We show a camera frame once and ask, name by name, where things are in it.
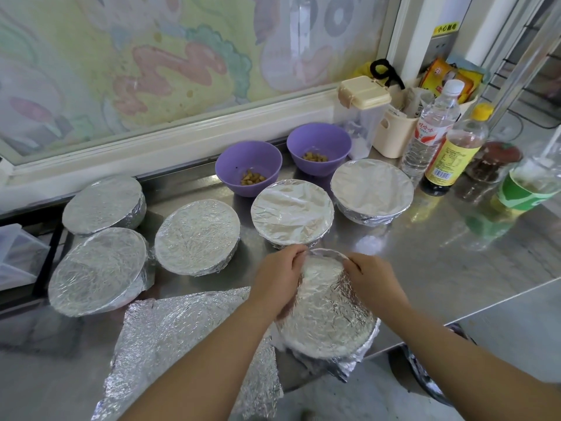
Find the yellow package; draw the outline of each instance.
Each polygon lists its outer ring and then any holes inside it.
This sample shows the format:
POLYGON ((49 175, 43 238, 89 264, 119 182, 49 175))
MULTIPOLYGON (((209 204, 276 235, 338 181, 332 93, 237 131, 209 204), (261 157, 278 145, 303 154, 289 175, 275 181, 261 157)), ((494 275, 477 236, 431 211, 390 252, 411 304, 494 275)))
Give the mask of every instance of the yellow package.
POLYGON ((458 102, 464 103, 467 99, 470 98, 470 96, 472 95, 472 93, 477 90, 477 88, 479 87, 479 84, 481 84, 481 82, 483 82, 483 77, 484 75, 481 72, 478 72, 476 70, 464 70, 464 69, 458 69, 459 73, 462 74, 464 77, 468 77, 471 81, 473 81, 473 88, 471 89, 470 93, 465 95, 462 94, 460 96, 460 98, 458 99, 458 102))
POLYGON ((442 93, 444 84, 449 80, 460 80, 465 83, 462 93, 459 95, 458 103, 466 101, 473 91, 473 81, 440 58, 436 58, 434 62, 431 63, 419 86, 422 89, 432 91, 432 93, 438 97, 440 93, 442 93))

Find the purple plastic bowl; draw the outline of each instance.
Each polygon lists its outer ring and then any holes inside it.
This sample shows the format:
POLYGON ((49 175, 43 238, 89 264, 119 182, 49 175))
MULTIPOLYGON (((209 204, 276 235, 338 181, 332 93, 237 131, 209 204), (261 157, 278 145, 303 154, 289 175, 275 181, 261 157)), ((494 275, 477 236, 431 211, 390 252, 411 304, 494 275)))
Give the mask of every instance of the purple plastic bowl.
POLYGON ((310 176, 325 177, 333 173, 351 151, 351 137, 333 124, 312 122, 288 135, 286 146, 296 166, 310 176), (306 152, 327 156, 329 161, 313 162, 302 158, 306 152))
POLYGON ((277 181, 282 166, 280 153, 271 143, 255 140, 240 142, 222 152, 214 169, 218 178, 236 195, 255 198, 264 188, 277 181), (242 186, 240 182, 247 170, 260 173, 267 180, 242 186))

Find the clear plastic box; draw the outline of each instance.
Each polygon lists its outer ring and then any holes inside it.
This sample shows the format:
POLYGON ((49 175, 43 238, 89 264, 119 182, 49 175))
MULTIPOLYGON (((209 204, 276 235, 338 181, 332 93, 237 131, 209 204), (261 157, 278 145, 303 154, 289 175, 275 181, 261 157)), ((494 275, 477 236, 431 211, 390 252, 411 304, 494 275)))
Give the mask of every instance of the clear plastic box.
POLYGON ((338 88, 341 105, 349 109, 343 128, 352 141, 351 159, 367 158, 376 137, 378 124, 392 100, 388 90, 369 77, 341 82, 338 88))
POLYGON ((35 282, 48 253, 21 225, 0 227, 0 291, 35 282))

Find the plastic container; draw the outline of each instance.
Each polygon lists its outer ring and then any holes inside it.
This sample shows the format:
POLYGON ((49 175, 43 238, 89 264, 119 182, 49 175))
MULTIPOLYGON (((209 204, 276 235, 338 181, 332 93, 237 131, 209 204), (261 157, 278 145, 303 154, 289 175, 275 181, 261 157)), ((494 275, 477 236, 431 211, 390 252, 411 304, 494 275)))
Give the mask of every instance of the plastic container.
POLYGON ((392 98, 385 87, 366 76, 341 82, 338 95, 341 105, 350 110, 343 125, 352 140, 349 157, 367 158, 392 98))
MULTIPOLYGON (((403 105, 404 90, 396 91, 392 94, 392 105, 403 105)), ((473 100, 467 101, 459 105, 462 115, 475 103, 478 99, 476 96, 473 100)), ((405 153, 409 139, 415 132, 418 118, 407 118, 398 116, 394 113, 396 109, 388 109, 384 117, 378 124, 376 130, 373 147, 386 158, 400 158, 405 153)))
POLYGON ((236 195, 255 198, 279 177, 281 152, 271 143, 246 141, 230 146, 218 157, 215 171, 218 178, 236 195), (266 177, 261 183, 242 186, 247 170, 266 177))
POLYGON ((0 227, 0 291, 35 282, 48 252, 21 225, 0 227))
POLYGON ((399 164, 400 169, 408 176, 418 177, 425 172, 444 134, 461 115, 458 96, 463 86, 464 83, 459 80, 447 81, 442 94, 423 109, 399 164))
POLYGON ((351 138, 339 126, 312 122, 293 130, 286 146, 299 169, 310 176, 325 177, 345 162, 351 150, 351 138), (302 158, 307 152, 325 155, 328 160, 308 161, 302 158))

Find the window sill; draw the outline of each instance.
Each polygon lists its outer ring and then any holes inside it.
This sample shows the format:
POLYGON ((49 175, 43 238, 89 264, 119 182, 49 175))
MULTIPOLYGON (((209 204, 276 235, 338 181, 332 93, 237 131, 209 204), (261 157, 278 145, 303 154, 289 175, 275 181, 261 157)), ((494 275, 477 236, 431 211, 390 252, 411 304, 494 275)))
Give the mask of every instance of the window sill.
POLYGON ((336 89, 281 101, 23 165, 0 162, 0 212, 74 194, 102 177, 142 176, 221 153, 242 140, 269 141, 309 122, 339 122, 336 89))

